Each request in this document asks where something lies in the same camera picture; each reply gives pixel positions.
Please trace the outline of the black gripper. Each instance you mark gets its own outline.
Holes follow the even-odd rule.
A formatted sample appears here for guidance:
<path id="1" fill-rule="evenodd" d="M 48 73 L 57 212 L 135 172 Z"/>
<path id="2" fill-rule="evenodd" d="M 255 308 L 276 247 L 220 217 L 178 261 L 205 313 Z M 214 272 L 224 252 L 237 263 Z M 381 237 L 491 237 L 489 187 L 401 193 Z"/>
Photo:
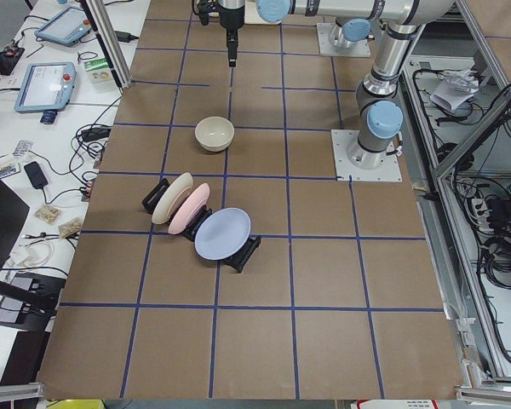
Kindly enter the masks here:
<path id="1" fill-rule="evenodd" d="M 244 25 L 244 0 L 218 0 L 220 24 L 227 30 L 228 66 L 234 68 L 238 59 L 238 29 Z"/>

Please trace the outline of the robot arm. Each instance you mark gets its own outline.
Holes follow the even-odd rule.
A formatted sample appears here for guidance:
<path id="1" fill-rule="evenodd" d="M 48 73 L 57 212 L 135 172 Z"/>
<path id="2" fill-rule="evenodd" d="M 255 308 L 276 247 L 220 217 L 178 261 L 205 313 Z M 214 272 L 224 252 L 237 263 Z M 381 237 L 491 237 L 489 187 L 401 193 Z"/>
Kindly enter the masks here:
<path id="1" fill-rule="evenodd" d="M 445 14 L 452 2 L 257 1 L 255 4 L 258 15 L 271 24 L 289 14 L 363 18 L 387 23 L 372 68 L 356 90 L 361 130 L 347 147 L 347 156 L 353 165 L 364 170 L 378 168 L 403 123 L 403 113 L 392 98 L 405 59 L 421 27 Z"/>
<path id="2" fill-rule="evenodd" d="M 334 46 L 347 49 L 366 40 L 370 31 L 370 22 L 366 19 L 336 17 L 329 39 Z"/>

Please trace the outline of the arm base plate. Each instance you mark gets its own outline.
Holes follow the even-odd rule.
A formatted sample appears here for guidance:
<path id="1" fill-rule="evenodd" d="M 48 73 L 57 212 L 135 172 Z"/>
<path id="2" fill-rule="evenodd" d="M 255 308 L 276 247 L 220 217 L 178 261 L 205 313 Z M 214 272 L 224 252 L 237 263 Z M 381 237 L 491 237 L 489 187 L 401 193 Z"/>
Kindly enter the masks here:
<path id="1" fill-rule="evenodd" d="M 368 37 L 371 33 L 370 22 L 364 19 L 352 19 L 343 23 L 318 23 L 316 25 L 319 54 L 353 58 L 369 58 Z"/>
<path id="2" fill-rule="evenodd" d="M 392 142 L 381 153 L 368 153 L 358 144 L 357 130 L 332 130 L 338 181 L 402 182 L 399 157 Z"/>

